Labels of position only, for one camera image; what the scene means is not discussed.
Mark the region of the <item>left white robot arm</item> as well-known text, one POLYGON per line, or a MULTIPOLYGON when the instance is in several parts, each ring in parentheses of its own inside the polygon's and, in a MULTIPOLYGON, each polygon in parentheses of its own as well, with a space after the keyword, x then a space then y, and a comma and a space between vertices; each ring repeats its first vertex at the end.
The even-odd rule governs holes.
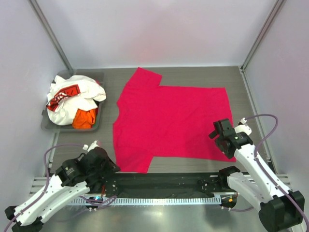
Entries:
POLYGON ((5 231, 40 231, 57 211, 75 198, 99 192, 105 181, 118 171, 120 168, 98 146, 74 159, 64 161, 30 199, 5 209, 10 221, 5 231))

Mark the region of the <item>white t shirt red print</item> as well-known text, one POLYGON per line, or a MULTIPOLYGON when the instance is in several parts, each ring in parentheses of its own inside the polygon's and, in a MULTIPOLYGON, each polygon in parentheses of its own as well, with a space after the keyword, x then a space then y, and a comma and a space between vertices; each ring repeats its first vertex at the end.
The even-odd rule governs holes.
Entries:
POLYGON ((47 94, 48 117, 56 125, 72 125, 78 109, 98 109, 97 103, 106 98, 105 89, 88 76, 73 75, 64 79, 56 75, 47 94))

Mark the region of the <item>pink t shirt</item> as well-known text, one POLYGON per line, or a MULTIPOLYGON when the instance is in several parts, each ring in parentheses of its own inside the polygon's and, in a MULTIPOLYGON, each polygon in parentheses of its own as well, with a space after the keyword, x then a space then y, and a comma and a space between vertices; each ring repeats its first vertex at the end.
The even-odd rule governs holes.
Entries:
POLYGON ((163 86, 161 80, 137 68, 117 101, 113 145, 120 170, 145 174, 154 157, 227 161, 209 138, 215 121, 232 118, 226 89, 163 86))

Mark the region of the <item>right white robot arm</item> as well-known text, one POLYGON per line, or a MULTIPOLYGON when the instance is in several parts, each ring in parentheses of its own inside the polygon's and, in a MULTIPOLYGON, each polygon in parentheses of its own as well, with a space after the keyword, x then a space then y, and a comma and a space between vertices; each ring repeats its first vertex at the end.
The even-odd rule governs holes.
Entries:
POLYGON ((291 190, 271 170, 253 144, 247 119, 233 127, 229 119, 214 122, 209 137, 228 158, 235 158, 247 170, 247 178, 235 166, 218 172, 218 187, 234 190, 257 210, 259 220, 268 232, 291 230, 307 232, 309 220, 304 214, 305 198, 300 191, 291 190))

